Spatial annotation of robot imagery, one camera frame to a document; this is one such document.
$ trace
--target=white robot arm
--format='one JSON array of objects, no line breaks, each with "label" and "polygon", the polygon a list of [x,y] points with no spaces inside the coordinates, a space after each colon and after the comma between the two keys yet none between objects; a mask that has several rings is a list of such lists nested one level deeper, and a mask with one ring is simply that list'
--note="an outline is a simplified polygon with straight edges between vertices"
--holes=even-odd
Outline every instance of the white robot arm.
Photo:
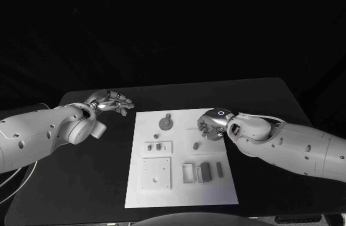
[{"label": "white robot arm", "polygon": [[197,126],[202,136],[212,141],[225,132],[246,156],[300,175],[346,182],[346,140],[340,137],[275,117],[233,115],[223,108],[209,110]]},{"label": "white robot arm", "polygon": [[89,135],[96,139],[106,126],[96,120],[102,111],[122,116],[132,101],[105,89],[83,103],[14,115],[0,121],[0,173],[16,170],[50,155],[60,145],[79,144]]}]

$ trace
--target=black table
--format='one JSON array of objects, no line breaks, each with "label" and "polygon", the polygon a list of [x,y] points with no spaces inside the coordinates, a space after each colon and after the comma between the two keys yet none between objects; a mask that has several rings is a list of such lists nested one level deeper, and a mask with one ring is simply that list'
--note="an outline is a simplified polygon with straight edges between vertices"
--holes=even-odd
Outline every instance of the black table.
[{"label": "black table", "polygon": [[[226,154],[239,205],[124,208],[135,112],[222,107],[311,126],[288,87],[278,78],[114,88],[135,104],[125,117],[104,112],[99,139],[60,146],[37,162],[13,200],[5,225],[137,222],[181,212],[245,217],[346,212],[346,183],[294,174],[245,156],[229,138]],[[83,102],[95,90],[65,94],[60,104]]]}]

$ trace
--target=black background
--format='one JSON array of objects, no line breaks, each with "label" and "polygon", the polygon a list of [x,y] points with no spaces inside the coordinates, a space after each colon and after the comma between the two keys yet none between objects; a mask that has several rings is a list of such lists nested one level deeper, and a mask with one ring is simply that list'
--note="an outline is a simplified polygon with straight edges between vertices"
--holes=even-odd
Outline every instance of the black background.
[{"label": "black background", "polygon": [[0,0],[0,109],[278,77],[314,127],[346,138],[344,52],[344,0]]}]

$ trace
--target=cable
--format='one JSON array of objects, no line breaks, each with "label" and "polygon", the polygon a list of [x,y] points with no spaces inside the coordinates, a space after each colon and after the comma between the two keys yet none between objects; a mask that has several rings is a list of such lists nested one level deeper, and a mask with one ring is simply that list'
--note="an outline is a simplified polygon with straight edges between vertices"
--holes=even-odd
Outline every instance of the cable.
[{"label": "cable", "polygon": [[239,115],[243,115],[243,116],[253,116],[253,117],[259,117],[259,118],[266,118],[266,119],[272,119],[272,120],[277,120],[279,121],[281,123],[285,123],[285,121],[277,117],[271,117],[271,116],[264,116],[264,115],[253,115],[253,114],[248,114],[248,113],[239,113]]},{"label": "cable", "polygon": [[23,184],[20,185],[20,187],[17,188],[17,190],[14,191],[14,193],[0,202],[0,204],[17,193],[17,191],[18,191],[18,190],[21,189],[21,187],[24,186],[24,184],[26,184],[26,182],[27,182],[27,180],[29,180],[29,178],[30,178],[30,176],[31,176],[31,174],[33,174],[33,172],[34,172],[36,164],[37,164],[37,161],[34,162],[33,169],[31,169],[31,171],[30,171],[29,177],[27,177],[27,179],[24,180]]},{"label": "cable", "polygon": [[11,178],[14,177],[14,175],[18,173],[21,168],[18,168],[14,172],[14,174],[7,178],[7,180],[0,184],[0,188],[5,185],[5,183],[11,180]]}]

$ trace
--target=robotic hand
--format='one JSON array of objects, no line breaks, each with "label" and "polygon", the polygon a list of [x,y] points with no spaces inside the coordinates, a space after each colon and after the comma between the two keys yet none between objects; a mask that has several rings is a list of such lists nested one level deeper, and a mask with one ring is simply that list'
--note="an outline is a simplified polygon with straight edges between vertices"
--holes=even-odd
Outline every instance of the robotic hand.
[{"label": "robotic hand", "polygon": [[0,121],[0,173],[34,163],[60,145],[76,145],[89,135],[98,139],[106,126],[96,121],[96,116],[104,111],[125,116],[131,108],[132,101],[124,95],[102,89],[83,103],[4,118]]},{"label": "robotic hand", "polygon": [[212,141],[226,133],[246,156],[290,172],[346,182],[346,140],[321,130],[271,116],[235,115],[223,108],[202,115],[197,128]]}]

